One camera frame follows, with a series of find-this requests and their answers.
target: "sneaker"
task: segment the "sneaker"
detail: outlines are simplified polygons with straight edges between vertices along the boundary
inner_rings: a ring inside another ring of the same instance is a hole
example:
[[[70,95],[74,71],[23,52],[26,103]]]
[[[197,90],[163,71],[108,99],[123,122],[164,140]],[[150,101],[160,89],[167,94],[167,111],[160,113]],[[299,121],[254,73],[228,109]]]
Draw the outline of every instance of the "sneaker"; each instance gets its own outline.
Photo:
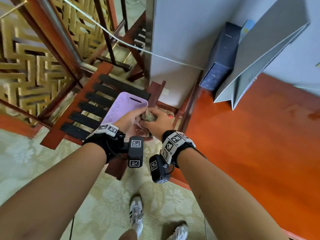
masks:
[[[178,226],[174,233],[167,240],[186,240],[188,237],[189,227],[186,223]]]
[[[142,199],[140,196],[135,196],[130,203],[130,224],[131,228],[137,233],[138,238],[142,233]]]

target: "wooden fretwork panel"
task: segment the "wooden fretwork panel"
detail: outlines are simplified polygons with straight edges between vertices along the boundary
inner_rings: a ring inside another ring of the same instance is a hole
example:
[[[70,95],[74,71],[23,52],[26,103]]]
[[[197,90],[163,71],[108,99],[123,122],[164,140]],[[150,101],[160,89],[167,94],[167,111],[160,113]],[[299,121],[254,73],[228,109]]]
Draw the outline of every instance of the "wooden fretwork panel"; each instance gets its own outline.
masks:
[[[82,59],[86,59],[104,41],[102,29],[78,12],[63,0],[51,0],[59,12],[63,24],[69,31],[72,40],[78,47]],[[94,0],[68,0],[76,7],[89,14],[93,20],[99,22]],[[111,21],[108,14],[106,0],[100,0],[107,28],[110,31]]]
[[[1,13],[11,7],[0,2]],[[18,11],[0,24],[0,98],[37,116],[71,78]],[[26,119],[8,109],[2,112]]]

